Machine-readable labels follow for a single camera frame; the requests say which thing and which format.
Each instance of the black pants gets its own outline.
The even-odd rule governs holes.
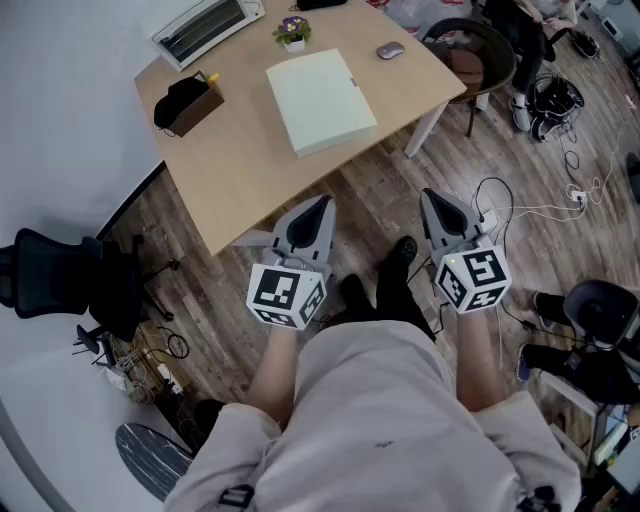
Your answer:
[[[541,317],[559,324],[571,325],[564,314],[564,297],[540,293],[536,304]],[[527,345],[522,350],[524,362],[529,368],[539,368],[567,379],[596,402],[606,404],[640,402],[638,385],[631,379],[617,350],[582,352],[576,370],[566,364],[570,355],[569,350],[541,345]]]
[[[398,320],[409,322],[435,341],[436,337],[416,304],[413,294],[407,285],[409,269],[406,265],[392,260],[385,260],[380,265],[378,287],[376,289],[375,309],[366,296],[354,304],[347,304],[347,309],[335,315],[325,324],[325,328],[349,322],[371,322],[375,320]]]
[[[544,35],[542,25],[534,23],[533,18],[515,2],[508,0],[497,4],[495,12],[491,13],[491,24],[515,51],[522,52],[522,61],[513,77],[513,87],[516,91],[527,94],[551,45]]]

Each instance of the beige shirt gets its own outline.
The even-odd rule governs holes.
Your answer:
[[[528,14],[528,11],[522,0],[514,0],[518,7]],[[558,18],[561,20],[567,20],[571,23],[578,24],[578,15],[576,14],[576,5],[573,0],[569,2],[562,2],[561,0],[529,0],[540,14],[542,18],[547,20],[549,18]]]
[[[547,485],[571,512],[580,497],[578,468],[528,393],[469,413],[434,344],[395,321],[313,338],[284,432],[253,407],[225,406],[165,510],[215,510],[246,482],[269,512],[515,512]]]

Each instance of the purple flower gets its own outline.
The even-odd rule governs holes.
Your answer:
[[[300,25],[305,21],[300,16],[292,16],[282,20],[282,30],[285,34],[297,34],[300,31]]]

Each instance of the black and white marker cube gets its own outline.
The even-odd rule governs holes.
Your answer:
[[[320,272],[256,263],[247,307],[261,322],[302,330],[326,296]]]
[[[436,284],[458,313],[496,306],[511,286],[511,273],[500,246],[445,254]]]

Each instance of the white leg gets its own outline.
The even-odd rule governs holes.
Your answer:
[[[250,229],[231,245],[233,247],[268,247],[273,243],[273,233]]]
[[[411,158],[418,152],[418,149],[420,149],[420,146],[422,146],[422,143],[427,138],[427,135],[429,135],[431,130],[433,130],[434,125],[438,122],[440,115],[442,114],[444,108],[448,103],[449,102],[447,101],[442,105],[438,105],[431,112],[427,112],[424,116],[422,116],[422,119],[420,119],[416,130],[411,136],[409,144],[407,144],[407,147],[404,148],[405,155]]]

